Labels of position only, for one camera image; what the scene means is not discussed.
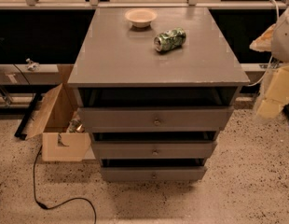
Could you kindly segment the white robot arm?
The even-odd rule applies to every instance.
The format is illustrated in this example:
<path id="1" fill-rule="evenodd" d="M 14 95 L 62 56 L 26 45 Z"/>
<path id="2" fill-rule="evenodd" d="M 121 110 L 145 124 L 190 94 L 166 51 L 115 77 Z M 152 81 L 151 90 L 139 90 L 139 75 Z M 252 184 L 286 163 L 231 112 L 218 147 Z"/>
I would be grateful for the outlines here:
<path id="1" fill-rule="evenodd" d="M 268 65 L 261 93 L 255 102 L 255 113 L 261 119 L 274 119 L 289 105 L 289 7 L 275 23 L 257 39 L 250 49 L 258 52 L 268 51 L 278 63 Z"/>

